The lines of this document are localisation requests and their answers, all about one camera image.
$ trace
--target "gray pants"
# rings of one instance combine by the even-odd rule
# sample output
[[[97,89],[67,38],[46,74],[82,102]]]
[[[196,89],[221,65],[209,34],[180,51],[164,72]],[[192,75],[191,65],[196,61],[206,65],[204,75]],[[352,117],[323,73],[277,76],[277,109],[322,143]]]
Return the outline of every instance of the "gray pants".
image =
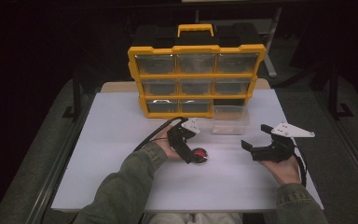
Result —
[[[241,224],[242,213],[145,214],[143,224]]]

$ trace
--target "forearm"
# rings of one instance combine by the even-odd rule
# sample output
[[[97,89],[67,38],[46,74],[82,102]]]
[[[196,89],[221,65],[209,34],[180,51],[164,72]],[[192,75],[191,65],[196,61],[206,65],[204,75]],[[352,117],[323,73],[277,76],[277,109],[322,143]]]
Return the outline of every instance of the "forearm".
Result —
[[[278,188],[278,223],[324,224],[327,220],[319,204],[300,184],[288,184]]]
[[[75,223],[137,223],[141,217],[154,173],[167,160],[155,143],[130,154],[120,170],[106,177],[94,202],[83,208]]]

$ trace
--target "transparent plastic bin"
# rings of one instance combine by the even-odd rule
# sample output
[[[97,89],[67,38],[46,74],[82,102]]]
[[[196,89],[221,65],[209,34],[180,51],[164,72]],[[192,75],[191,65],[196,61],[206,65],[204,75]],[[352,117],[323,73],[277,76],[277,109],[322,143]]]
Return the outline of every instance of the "transparent plastic bin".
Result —
[[[178,72],[183,74],[212,73],[215,54],[186,53],[177,54]]]
[[[214,105],[213,133],[244,134],[249,126],[249,114],[246,105]]]
[[[173,74],[175,59],[172,54],[135,55],[139,74]]]
[[[250,78],[217,78],[214,83],[214,93],[221,95],[246,94]]]
[[[146,103],[150,113],[176,113],[178,111],[177,100],[147,100]]]
[[[208,113],[211,100],[180,100],[182,112],[184,113]]]
[[[142,79],[145,95],[176,94],[175,79]]]
[[[258,53],[230,53],[217,55],[217,73],[251,73]]]
[[[212,93],[212,78],[179,78],[179,94],[208,95]]]

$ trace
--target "yellow storage organizer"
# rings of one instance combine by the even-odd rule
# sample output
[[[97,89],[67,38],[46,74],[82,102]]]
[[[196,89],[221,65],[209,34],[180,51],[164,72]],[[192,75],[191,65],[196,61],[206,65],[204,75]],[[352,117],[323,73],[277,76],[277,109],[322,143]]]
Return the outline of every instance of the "yellow storage organizer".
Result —
[[[140,26],[129,68],[148,118],[212,118],[214,105],[245,105],[266,48],[251,23]]]

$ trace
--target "yellow handle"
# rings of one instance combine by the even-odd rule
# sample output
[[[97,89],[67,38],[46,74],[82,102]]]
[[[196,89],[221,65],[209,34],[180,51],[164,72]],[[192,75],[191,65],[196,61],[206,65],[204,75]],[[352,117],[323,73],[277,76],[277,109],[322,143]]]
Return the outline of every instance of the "yellow handle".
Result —
[[[211,24],[184,24],[178,26],[178,37],[182,31],[209,31],[213,36],[213,29]]]

